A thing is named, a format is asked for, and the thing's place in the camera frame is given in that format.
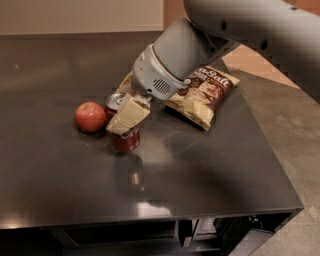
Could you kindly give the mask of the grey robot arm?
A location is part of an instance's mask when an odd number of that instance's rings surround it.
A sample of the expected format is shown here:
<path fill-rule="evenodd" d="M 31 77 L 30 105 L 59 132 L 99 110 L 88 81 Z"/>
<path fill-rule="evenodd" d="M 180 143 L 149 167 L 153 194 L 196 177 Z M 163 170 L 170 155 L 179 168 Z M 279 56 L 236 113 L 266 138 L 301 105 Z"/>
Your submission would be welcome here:
<path fill-rule="evenodd" d="M 122 135 L 158 99 L 208 130 L 236 81 L 210 63 L 244 44 L 314 100 L 320 98 L 320 17 L 283 0 L 184 0 L 179 17 L 140 54 L 107 130 Z"/>

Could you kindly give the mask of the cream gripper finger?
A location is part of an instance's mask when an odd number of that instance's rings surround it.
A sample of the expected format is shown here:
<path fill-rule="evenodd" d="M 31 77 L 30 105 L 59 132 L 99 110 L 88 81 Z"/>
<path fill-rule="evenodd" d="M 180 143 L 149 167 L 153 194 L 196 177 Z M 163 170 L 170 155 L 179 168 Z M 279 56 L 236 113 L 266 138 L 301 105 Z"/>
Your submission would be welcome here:
<path fill-rule="evenodd" d="M 136 91 L 132 88 L 132 73 L 129 72 L 127 76 L 123 79 L 119 87 L 116 89 L 116 92 L 119 94 L 129 93 L 134 96 Z"/>
<path fill-rule="evenodd" d="M 111 133 L 122 135 L 141 123 L 151 111 L 151 98 L 126 93 L 120 103 L 117 113 L 107 125 Z"/>

